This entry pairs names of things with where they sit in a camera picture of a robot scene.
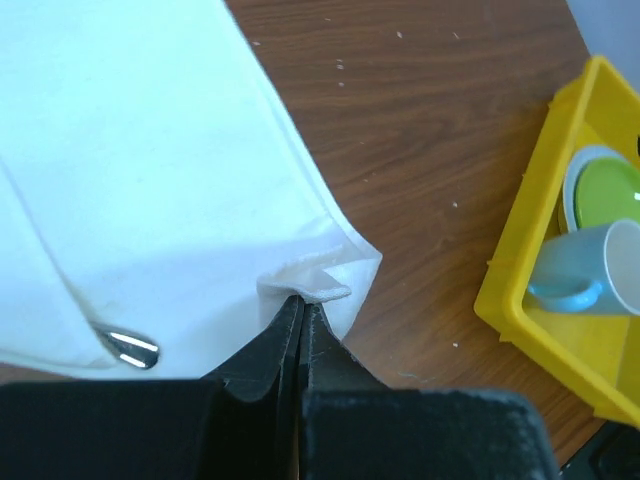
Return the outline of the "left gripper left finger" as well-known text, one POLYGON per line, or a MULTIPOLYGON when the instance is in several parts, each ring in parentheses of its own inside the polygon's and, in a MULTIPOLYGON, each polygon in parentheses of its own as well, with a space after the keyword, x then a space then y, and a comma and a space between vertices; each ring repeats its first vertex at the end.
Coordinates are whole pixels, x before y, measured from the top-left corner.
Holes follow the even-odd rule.
POLYGON ((257 403, 291 382, 304 314, 304 300, 289 296, 269 325, 202 380, 219 382, 235 400, 257 403))

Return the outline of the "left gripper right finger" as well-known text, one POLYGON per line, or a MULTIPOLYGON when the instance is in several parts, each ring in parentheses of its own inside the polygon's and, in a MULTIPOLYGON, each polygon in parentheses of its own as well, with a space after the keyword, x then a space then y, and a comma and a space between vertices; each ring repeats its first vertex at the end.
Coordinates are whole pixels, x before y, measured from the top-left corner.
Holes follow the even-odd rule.
POLYGON ((388 387, 333 333, 320 304, 306 304, 298 365, 302 392, 377 392, 388 387))

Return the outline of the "silver table knife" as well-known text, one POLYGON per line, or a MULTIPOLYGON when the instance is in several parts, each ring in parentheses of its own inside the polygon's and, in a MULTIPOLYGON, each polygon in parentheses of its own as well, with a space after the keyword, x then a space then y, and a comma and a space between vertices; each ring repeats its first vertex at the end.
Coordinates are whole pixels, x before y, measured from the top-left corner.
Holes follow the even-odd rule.
POLYGON ((149 370, 160 359, 160 347, 150 338, 126 329, 92 323, 96 336, 103 346, 118 360, 131 367, 149 370))

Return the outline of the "white cloth napkin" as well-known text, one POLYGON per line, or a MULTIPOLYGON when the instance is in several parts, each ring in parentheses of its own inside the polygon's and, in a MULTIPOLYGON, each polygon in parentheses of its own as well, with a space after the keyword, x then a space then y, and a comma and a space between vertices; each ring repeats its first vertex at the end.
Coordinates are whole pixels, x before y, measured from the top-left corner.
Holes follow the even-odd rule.
POLYGON ((2 3, 3 362, 197 378, 293 294, 345 336, 380 262, 223 2, 2 3))

